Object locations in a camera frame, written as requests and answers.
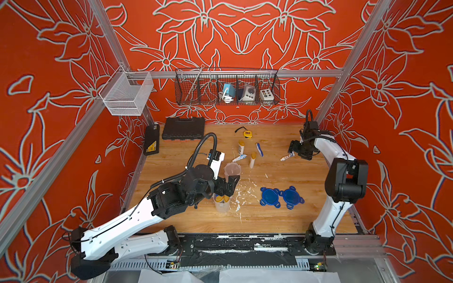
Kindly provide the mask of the white red toothpaste tube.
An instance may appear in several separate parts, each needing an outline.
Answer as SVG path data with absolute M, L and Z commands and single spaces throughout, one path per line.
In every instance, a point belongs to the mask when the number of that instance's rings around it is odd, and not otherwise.
M 283 161 L 286 161 L 287 159 L 290 159 L 290 158 L 292 158 L 294 156 L 295 156 L 295 153 L 291 152 L 291 153 L 287 154 L 286 156 L 283 156 L 280 160 L 283 162 Z

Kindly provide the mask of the clear plastic container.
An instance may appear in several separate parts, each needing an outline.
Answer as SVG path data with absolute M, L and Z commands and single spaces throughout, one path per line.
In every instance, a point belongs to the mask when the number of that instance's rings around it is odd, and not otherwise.
M 226 182 L 229 181 L 230 176 L 236 176 L 241 174 L 241 166 L 238 163 L 231 162 L 225 165 L 224 167 L 224 175 Z
M 230 211 L 230 201 L 229 202 L 224 202 L 222 204 L 216 203 L 214 201 L 214 205 L 215 205 L 215 208 L 216 208 L 217 212 L 219 212 L 219 213 L 227 213 L 227 212 Z

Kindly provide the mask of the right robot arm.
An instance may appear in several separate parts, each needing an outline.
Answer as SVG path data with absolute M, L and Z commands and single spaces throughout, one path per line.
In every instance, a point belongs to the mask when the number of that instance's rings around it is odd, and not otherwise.
M 344 150 L 329 131 L 319 129 L 316 121 L 305 121 L 300 135 L 299 141 L 291 141 L 289 153 L 305 160 L 321 153 L 329 166 L 324 182 L 326 201 L 316 220 L 309 225 L 304 240 L 304 249 L 317 255 L 332 246 L 343 216 L 364 198 L 369 165 Z

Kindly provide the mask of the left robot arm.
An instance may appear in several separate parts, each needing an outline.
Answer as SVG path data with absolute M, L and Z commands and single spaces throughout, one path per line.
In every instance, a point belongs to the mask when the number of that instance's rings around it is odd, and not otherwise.
M 93 229 L 76 228 L 68 237 L 75 250 L 70 269 L 80 280 L 95 278 L 121 260 L 168 250 L 181 251 L 176 228 L 155 233 L 137 233 L 214 195 L 232 196 L 240 176 L 216 176 L 208 165 L 198 165 L 155 183 L 151 191 L 132 209 Z

